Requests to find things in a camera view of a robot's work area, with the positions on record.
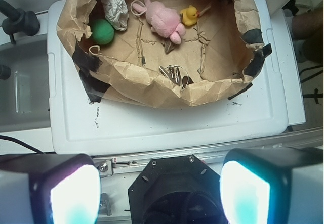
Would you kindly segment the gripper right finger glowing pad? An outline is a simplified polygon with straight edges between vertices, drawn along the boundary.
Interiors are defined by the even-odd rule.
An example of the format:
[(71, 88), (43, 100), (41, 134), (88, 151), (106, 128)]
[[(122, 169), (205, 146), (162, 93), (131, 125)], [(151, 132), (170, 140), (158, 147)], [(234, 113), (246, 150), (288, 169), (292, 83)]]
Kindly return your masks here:
[(220, 175), (229, 223), (323, 223), (323, 150), (230, 150)]

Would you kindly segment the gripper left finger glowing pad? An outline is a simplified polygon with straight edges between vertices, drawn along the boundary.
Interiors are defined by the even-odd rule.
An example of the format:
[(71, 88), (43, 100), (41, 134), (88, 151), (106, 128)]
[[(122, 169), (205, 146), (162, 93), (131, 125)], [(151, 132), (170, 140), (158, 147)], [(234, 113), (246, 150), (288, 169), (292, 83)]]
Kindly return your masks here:
[(100, 195), (86, 154), (1, 156), (1, 223), (95, 223)]

